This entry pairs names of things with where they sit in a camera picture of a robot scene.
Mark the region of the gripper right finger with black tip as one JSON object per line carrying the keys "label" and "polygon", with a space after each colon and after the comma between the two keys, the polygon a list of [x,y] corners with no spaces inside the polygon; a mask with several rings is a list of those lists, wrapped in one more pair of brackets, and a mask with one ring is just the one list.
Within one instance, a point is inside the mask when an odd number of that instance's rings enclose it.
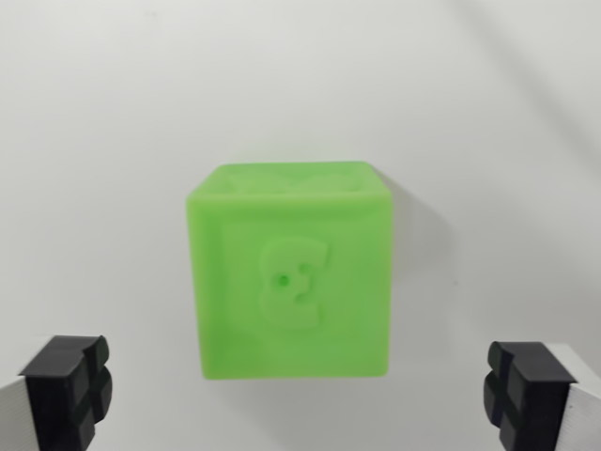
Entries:
{"label": "gripper right finger with black tip", "polygon": [[490,344],[484,407],[506,450],[598,450],[600,375],[567,344]]}

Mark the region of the gripper left finger with black tip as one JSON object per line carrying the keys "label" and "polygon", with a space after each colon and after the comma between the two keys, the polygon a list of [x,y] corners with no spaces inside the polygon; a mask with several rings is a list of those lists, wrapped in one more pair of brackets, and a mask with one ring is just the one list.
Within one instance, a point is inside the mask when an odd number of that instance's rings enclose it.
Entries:
{"label": "gripper left finger with black tip", "polygon": [[1,382],[3,450],[86,450],[113,394],[103,335],[53,335]]}

